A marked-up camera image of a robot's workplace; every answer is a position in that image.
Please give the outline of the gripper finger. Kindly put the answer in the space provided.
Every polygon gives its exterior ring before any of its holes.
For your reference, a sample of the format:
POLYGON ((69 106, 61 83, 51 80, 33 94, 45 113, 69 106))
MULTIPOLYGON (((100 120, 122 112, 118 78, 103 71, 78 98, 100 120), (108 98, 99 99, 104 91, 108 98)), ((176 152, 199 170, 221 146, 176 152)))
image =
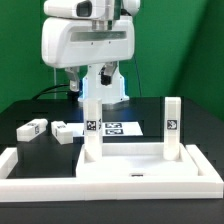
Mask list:
POLYGON ((108 62, 102 67, 100 71, 102 85, 108 86, 112 83, 112 76, 116 68, 117 68, 116 62, 108 62))
POLYGON ((67 67, 65 72, 70 80, 70 90, 73 92, 79 91, 80 79, 78 76, 79 68, 78 67, 67 67))

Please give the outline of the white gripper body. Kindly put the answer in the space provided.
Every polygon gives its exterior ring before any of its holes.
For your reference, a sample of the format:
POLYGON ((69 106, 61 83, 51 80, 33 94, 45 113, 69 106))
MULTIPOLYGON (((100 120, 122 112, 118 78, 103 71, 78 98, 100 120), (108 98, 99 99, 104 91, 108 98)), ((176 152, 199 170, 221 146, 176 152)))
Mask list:
POLYGON ((88 20, 62 18, 48 18, 42 29, 42 59, 55 68, 128 60, 134 46, 130 16, 121 16, 110 31, 93 31, 88 20))

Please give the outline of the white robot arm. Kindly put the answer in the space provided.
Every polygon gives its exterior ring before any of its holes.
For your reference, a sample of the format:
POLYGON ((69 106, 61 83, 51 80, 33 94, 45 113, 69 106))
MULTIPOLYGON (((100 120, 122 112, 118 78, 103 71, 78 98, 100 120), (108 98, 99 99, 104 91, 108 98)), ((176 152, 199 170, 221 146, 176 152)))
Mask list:
POLYGON ((42 59, 63 68, 80 100, 127 101, 119 63, 133 57, 140 0, 46 0, 42 59))

